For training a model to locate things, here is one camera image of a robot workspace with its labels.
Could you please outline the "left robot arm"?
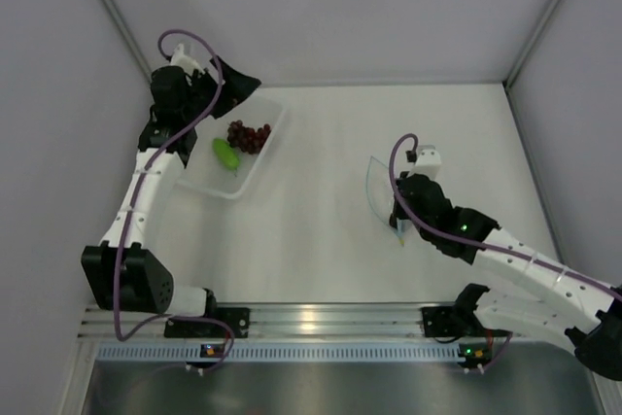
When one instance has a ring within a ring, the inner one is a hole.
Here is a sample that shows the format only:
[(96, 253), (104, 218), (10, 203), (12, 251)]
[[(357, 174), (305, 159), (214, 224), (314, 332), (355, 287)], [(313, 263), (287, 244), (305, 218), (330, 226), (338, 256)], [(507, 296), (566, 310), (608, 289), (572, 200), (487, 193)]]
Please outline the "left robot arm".
[(153, 103), (130, 185), (103, 238), (81, 256), (96, 304), (114, 318), (123, 312), (186, 316), (189, 329), (203, 337), (220, 323), (213, 292), (177, 284), (153, 248), (168, 199), (197, 142), (196, 126), (207, 117), (225, 116), (261, 84), (221, 58), (210, 63), (214, 74), (191, 58), (172, 58), (153, 72)]

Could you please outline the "fake green vegetable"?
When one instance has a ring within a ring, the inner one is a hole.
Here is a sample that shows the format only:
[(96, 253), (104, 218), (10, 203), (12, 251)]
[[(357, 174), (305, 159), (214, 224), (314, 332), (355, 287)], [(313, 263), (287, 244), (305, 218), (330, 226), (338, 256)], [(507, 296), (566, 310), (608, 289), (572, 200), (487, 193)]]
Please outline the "fake green vegetable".
[(212, 141), (212, 151), (224, 169), (237, 172), (241, 164), (240, 158), (225, 139), (215, 138)]

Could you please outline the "fake purple grape bunch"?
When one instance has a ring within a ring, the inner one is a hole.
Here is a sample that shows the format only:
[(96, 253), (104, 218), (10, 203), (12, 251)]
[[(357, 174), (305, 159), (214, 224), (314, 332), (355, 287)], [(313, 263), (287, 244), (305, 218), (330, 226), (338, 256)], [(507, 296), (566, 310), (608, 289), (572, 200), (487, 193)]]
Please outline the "fake purple grape bunch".
[(258, 155), (271, 134), (271, 126), (265, 123), (257, 128), (242, 121), (233, 121), (227, 129), (226, 141), (230, 147), (248, 155)]

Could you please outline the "clear zip top bag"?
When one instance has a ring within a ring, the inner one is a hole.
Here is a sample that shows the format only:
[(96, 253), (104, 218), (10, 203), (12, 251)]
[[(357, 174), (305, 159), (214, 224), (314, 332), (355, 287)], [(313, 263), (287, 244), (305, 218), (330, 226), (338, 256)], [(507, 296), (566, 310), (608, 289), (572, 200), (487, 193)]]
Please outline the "clear zip top bag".
[(390, 222), (395, 199), (389, 180), (389, 168), (375, 156), (371, 156), (368, 160), (364, 189), (371, 213), (397, 239), (398, 244), (404, 247), (402, 221), (397, 220), (394, 225)]

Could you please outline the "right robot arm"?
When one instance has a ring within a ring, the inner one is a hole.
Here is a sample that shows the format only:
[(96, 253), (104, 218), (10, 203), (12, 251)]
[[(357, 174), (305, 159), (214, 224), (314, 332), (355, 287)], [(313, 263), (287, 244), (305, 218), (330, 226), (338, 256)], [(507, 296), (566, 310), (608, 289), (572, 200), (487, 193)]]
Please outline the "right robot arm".
[(589, 370), (621, 379), (621, 290), (584, 276), (518, 241), (500, 224), (471, 208), (455, 206), (430, 177), (413, 173), (390, 179), (396, 216), (443, 256), (511, 282), (524, 300), (469, 285), (455, 301), (455, 326), (534, 337), (573, 354)]

